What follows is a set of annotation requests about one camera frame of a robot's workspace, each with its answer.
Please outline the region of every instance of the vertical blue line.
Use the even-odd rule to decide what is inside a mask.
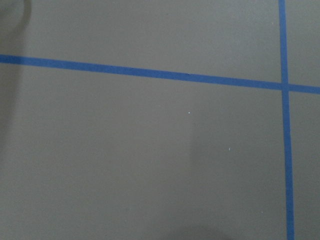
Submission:
[[[286,236],[295,239],[293,164],[290,128],[290,99],[287,53],[286,1],[279,0],[280,57],[282,83],[282,121],[285,162]]]

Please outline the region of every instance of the blue line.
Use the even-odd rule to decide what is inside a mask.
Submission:
[[[282,83],[282,121],[285,162],[285,200],[286,200],[286,236],[287,240],[295,239],[294,222],[294,188],[293,165],[290,127],[290,99],[288,78],[288,54],[287,54],[287,26],[286,26],[286,2],[279,0],[279,24],[280,24],[280,57],[281,57],[281,83]]]
[[[96,73],[120,74],[129,76],[149,77],[158,79],[180,80],[196,83],[221,84],[258,89],[281,90],[278,82],[257,81],[231,77],[210,76],[201,74],[189,74],[182,72],[161,71],[124,66],[93,64],[75,61],[53,60],[36,57],[12,56],[0,54],[0,63],[18,64],[27,66],[88,71]]]
[[[289,91],[308,94],[320,94],[320,87],[289,84]]]

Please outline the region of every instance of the floor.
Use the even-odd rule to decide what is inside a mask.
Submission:
[[[320,2],[0,3],[0,238],[320,236]]]

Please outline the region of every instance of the gray floor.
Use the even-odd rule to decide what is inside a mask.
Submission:
[[[287,3],[289,80],[317,86],[320,6],[303,2]],[[0,54],[281,81],[274,0],[18,0],[0,26]],[[0,73],[1,239],[286,239],[281,91]],[[296,239],[317,239],[320,96],[290,100]]]

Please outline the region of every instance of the horizontal blue line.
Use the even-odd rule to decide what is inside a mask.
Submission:
[[[289,84],[289,91],[308,94],[320,94],[320,87]]]
[[[277,82],[0,54],[0,63],[281,90]]]

